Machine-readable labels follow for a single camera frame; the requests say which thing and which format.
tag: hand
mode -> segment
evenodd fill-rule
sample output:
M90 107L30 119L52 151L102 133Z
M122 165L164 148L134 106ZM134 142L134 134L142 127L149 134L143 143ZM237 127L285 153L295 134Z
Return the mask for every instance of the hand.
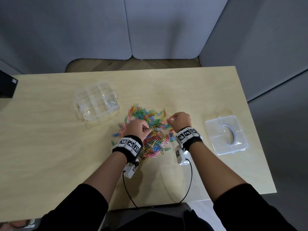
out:
M190 116L186 112L178 112L173 114L167 119L167 122L172 126L176 133L187 126L192 126Z
M149 128L149 125L147 124L145 120L135 119L135 120L131 120L129 124L127 124L126 130L124 132L124 136L135 135L143 141L151 133L151 131L152 130Z

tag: black sleeve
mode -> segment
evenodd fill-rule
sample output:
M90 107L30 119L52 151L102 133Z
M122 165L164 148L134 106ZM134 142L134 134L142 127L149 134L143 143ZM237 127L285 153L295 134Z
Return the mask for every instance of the black sleeve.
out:
M296 230L250 184L241 184L214 202L226 230Z
M80 184L57 207L42 217L39 230L97 231L108 211L108 203L98 190Z

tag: white floor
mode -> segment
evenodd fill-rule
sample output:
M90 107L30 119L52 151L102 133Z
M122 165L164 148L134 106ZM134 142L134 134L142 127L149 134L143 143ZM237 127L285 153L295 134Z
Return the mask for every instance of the white floor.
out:
M211 200L189 202L188 205L196 212L198 217L208 222L214 230L226 231L220 219L214 212Z

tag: pile of colorful paper clips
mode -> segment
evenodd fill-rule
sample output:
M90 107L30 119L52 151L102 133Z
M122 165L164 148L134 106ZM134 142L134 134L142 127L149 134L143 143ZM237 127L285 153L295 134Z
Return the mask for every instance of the pile of colorful paper clips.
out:
M144 119L148 123L152 132L143 141L143 148L140 157L142 159L157 157L160 152L161 154L164 154L165 151L170 150L171 148L168 147L164 149L164 147L170 142L175 141L174 130L172 129L171 125L169 125L164 119L166 115L167 114L165 109L158 113L154 109L147 111L146 109L139 107L138 104L133 105L128 111L128 115L125 117L125 124L119 124L119 132L113 134L112 136L122 138L127 123L131 121L131 117L134 117L135 119ZM165 130L168 131L168 134L166 135L163 134L163 131Z

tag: person's left hand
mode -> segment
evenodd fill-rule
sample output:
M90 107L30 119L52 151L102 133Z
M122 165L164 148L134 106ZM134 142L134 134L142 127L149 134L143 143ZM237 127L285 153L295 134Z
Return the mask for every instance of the person's left hand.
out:
M143 141L151 133L151 131L152 130L149 128L149 125L147 124L145 120L135 119L135 120L131 120L127 124L126 130L123 136L135 135Z

